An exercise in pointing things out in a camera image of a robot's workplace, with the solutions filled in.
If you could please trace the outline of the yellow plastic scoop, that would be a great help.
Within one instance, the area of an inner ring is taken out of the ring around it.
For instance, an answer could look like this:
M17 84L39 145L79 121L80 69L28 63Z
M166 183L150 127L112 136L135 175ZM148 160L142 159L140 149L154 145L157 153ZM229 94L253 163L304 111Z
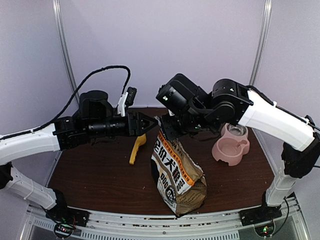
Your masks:
M139 151L139 148L143 145L145 145L147 142L147 136L146 134L143 134L141 136L138 136L135 140L134 146L131 151L130 159L129 159L129 164L134 165L137 157L137 153Z

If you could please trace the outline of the brown pet food bag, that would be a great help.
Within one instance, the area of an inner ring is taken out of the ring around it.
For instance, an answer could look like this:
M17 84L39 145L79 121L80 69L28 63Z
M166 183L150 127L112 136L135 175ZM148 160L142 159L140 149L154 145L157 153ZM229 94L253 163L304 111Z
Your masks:
M150 158L151 175L164 203L178 218L199 209L207 197L207 181L177 139L159 129Z

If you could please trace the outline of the pink double pet bowl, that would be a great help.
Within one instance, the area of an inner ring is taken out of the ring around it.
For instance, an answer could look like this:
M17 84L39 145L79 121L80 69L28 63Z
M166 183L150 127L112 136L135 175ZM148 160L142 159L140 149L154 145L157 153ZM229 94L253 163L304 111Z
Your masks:
M226 123L221 129L220 135L211 150L213 158L217 162L227 163L230 167L238 165L250 150L248 128Z

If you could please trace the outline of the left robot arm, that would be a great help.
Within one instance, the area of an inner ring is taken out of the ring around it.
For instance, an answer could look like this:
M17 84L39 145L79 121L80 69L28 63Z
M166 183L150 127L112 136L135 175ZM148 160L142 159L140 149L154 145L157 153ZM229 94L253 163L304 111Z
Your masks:
M105 137L139 137L158 122L141 112L127 112L137 90L129 87L113 108L108 94L101 90L82 93L73 116L57 118L40 130L27 130L0 138L0 187L32 201L55 221L73 218L64 194L23 175L12 161L39 153L64 151Z

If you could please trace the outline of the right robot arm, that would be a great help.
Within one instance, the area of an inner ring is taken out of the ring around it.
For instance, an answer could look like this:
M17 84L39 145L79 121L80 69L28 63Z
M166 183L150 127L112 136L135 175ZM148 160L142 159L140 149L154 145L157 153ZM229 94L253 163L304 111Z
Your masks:
M168 140L216 131L222 124L231 124L283 141L284 169L274 178L256 210L261 221L276 212L296 179L309 174L320 156L319 128L312 118L297 116L278 106L252 85L224 78L207 93L178 73L159 88L156 99L168 109L168 114L160 118L161 130Z

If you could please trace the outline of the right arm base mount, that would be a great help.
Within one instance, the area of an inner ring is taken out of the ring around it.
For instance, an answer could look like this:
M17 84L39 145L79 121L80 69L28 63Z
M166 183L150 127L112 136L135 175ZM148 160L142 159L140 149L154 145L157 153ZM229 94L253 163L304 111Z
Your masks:
M239 218L242 226L255 225L281 217L282 212L280 208L281 205L268 206L266 197L264 196L260 206L241 210Z

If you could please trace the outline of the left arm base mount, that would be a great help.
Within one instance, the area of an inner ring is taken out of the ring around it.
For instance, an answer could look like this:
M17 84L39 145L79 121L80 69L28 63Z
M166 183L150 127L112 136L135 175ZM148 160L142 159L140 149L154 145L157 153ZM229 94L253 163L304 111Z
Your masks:
M53 192L56 197L55 205L45 210L46 217L68 225L86 227L90 213L86 210L68 207L64 194L57 189L53 189Z

